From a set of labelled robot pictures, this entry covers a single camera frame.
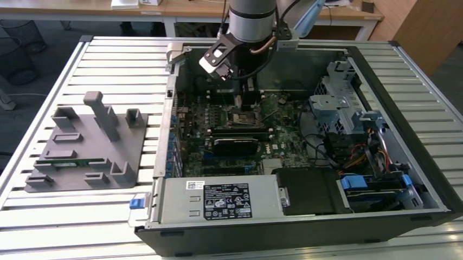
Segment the warning label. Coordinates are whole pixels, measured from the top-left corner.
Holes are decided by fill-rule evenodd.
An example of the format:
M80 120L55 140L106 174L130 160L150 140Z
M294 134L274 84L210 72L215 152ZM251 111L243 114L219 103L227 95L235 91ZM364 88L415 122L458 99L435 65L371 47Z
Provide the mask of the warning label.
M247 183L204 185L204 218L252 218Z

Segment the white paper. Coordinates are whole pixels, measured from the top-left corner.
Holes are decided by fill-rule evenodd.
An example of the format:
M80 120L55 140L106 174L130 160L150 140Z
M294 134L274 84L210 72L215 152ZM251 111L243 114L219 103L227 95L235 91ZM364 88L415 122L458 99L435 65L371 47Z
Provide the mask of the white paper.
M327 5L330 8L335 8L335 7L346 7L351 4L350 0L336 0L332 1L330 3L324 3L324 5Z
M111 9L136 9L139 8L139 0L111 0Z

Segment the wooden desk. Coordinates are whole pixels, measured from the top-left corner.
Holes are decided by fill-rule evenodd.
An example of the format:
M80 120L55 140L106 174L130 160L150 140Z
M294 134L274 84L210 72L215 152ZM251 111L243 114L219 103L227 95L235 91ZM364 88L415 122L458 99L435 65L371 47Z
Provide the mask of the wooden desk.
M354 6L359 6L362 0L354 0ZM224 10L223 2L208 0L168 0L164 15L171 17L170 22L215 22L220 23L222 12ZM355 40L367 41L378 21L384 16L375 10L374 14L356 11L348 7L334 7L330 10L323 9L315 25L352 26L360 27Z
M176 36L176 22L219 23L222 11L223 3L206 0L163 0L159 6L140 5L127 10L111 10L111 0L0 1L0 19L164 22L168 37ZM336 7L331 8L331 18L324 9L315 25L362 27L356 40L368 40L383 15Z

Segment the metal frame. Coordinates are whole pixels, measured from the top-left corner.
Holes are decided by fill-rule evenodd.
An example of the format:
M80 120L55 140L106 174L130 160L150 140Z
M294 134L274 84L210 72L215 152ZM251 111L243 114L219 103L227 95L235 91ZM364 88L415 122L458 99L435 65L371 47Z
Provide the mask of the metal frame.
M106 22L163 22L167 37L176 37L175 23L220 23L220 17L183 17L183 16L156 16L154 12L148 12L143 16L122 16L122 15L63 15L63 14L25 14L20 12L0 14L1 19L13 20L54 20L63 21L62 25L66 30L71 28L68 21L106 21ZM323 26L356 26L362 27L355 37L356 41L367 41L378 24L378 19L364 20L316 20L315 25Z
M167 65L166 51L170 41L212 44L207 38L142 38L95 37L91 43L79 43L76 51L58 79L44 106L31 124L29 130L15 152L11 163L0 177L0 254L3 259L95 259L127 257L135 260L155 259L154 250L140 242L131 219L147 218L143 210L130 210L130 200L139 193L151 192L152 167L156 161L162 105L152 103L166 92L167 76L75 76L78 68L111 66L127 68L127 73L158 74L156 69ZM430 84L416 65L406 59L400 49L386 42L303 41L302 44L326 43L344 46L354 44L366 56L367 62L410 122L422 143L426 145L443 174L455 191L463 198L463 123L454 106L446 101L436 87ZM123 53L110 55L106 48L127 46L150 47L140 55L124 48ZM123 62L111 60L119 56ZM55 194L23 191L25 177L36 154L41 153L54 122L48 116L58 104L72 105L82 112L76 99L88 89L98 88L108 94L115 109L136 100L143 111L150 113L150 129L144 141L144 154L139 172L139 185L118 191L62 192ZM371 106L375 101L366 88L362 88ZM232 255L206 256L204 259L459 259L463 250L462 219L438 227L424 227L384 243L363 245L322 246L288 250L246 252Z

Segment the black plastic part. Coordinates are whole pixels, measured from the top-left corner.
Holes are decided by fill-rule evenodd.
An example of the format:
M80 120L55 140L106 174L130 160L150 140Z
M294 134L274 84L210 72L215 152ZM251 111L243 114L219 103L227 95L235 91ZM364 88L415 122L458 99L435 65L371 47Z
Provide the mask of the black plastic part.
M218 225L215 223L212 226L154 227L148 230L135 230L135 234L164 257L184 252L191 252L194 255L226 254L387 241L410 230L431 226L446 217L444 213L436 213L428 219L428 215L411 214L254 224L220 223ZM426 218L423 221L410 221L411 217ZM162 237L160 233L166 231L184 231L184 235Z
M323 140L327 154L334 158L336 163L344 164L352 155L355 145L364 144L367 141L366 134L344 134L327 133Z
M362 1L362 12L375 13L375 4L372 2Z
M258 152L256 139L219 139L214 141L215 156L250 156Z
M232 128L232 129L212 129L211 133L214 139L220 138L252 138L259 141L270 140L270 133L267 128Z
M80 36L79 42L91 42L94 40L94 35Z
M203 169L204 176L242 176L246 174L244 167L232 168L206 168Z
M272 171L280 188L286 188L290 206L286 216L348 214L339 186L339 174L331 168L279 168Z
M392 47L402 47L398 41L388 41L388 43Z

